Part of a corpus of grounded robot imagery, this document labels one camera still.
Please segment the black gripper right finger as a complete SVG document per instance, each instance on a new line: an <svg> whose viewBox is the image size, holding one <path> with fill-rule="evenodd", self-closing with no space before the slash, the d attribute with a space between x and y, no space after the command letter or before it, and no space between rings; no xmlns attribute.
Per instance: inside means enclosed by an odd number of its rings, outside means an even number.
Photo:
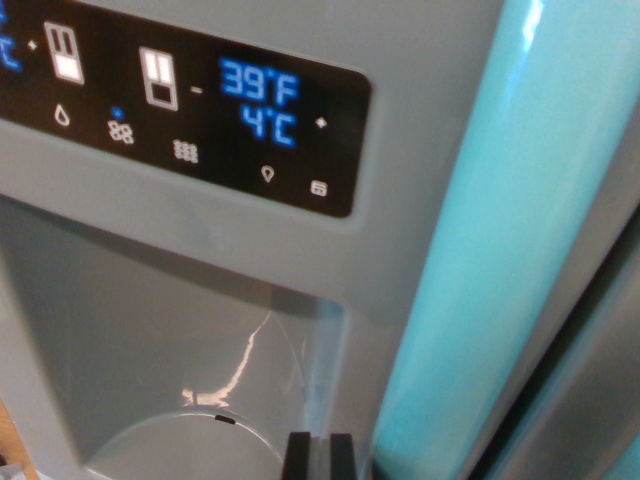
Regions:
<svg viewBox="0 0 640 480"><path fill-rule="evenodd" d="M356 480L357 472L352 436L332 433L321 443L321 478Z"/></svg>

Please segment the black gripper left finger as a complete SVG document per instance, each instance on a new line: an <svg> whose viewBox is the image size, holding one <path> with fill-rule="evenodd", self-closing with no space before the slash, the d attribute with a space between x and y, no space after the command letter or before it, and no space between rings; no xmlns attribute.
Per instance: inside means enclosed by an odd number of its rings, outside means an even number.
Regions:
<svg viewBox="0 0 640 480"><path fill-rule="evenodd" d="M317 479L320 449L320 439L310 432L291 432L282 466L282 480Z"/></svg>

